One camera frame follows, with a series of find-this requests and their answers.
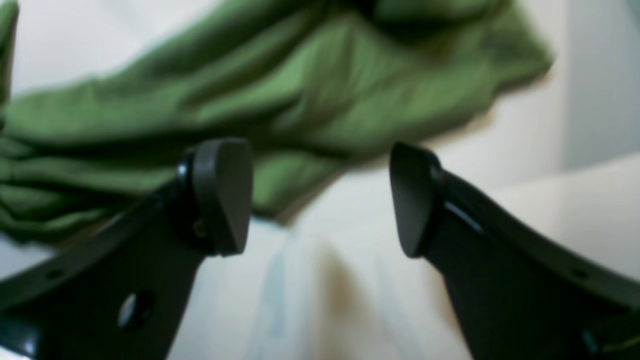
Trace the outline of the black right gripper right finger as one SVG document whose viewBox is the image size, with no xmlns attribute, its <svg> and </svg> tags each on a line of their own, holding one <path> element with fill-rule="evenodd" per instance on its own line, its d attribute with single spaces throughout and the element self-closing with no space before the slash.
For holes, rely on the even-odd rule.
<svg viewBox="0 0 640 360">
<path fill-rule="evenodd" d="M 637 360 L 639 282 L 544 237 L 441 166 L 390 152 L 398 241 L 442 276 L 475 360 Z"/>
</svg>

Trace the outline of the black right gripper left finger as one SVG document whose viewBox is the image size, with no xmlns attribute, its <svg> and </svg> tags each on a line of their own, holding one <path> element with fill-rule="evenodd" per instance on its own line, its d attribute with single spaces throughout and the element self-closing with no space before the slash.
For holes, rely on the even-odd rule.
<svg viewBox="0 0 640 360">
<path fill-rule="evenodd" d="M 1 349 L 25 360 L 164 360 L 202 262 L 241 255 L 249 142 L 210 139 L 101 231 L 1 282 Z"/>
</svg>

